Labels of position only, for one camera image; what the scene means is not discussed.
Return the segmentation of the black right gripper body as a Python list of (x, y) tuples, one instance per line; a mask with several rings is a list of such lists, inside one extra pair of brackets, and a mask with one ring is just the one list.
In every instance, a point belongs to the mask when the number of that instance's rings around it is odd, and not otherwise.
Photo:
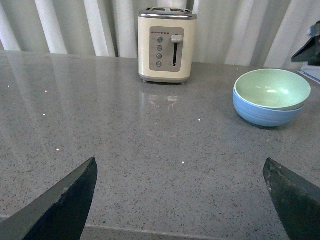
[(291, 61), (296, 62), (307, 62), (309, 66), (320, 65), (320, 22), (312, 25), (308, 30), (310, 39), (307, 43), (296, 52), (292, 57)]

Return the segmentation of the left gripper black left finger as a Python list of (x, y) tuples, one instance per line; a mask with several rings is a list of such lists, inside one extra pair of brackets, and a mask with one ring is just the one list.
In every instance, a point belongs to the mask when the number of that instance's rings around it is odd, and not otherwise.
[(0, 224), (2, 240), (79, 240), (98, 178), (90, 158), (29, 205)]

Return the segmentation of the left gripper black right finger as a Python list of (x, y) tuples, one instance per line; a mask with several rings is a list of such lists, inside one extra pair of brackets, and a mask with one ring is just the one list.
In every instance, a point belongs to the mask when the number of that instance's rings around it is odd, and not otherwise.
[(263, 177), (278, 217), (291, 240), (320, 238), (320, 188), (272, 158)]

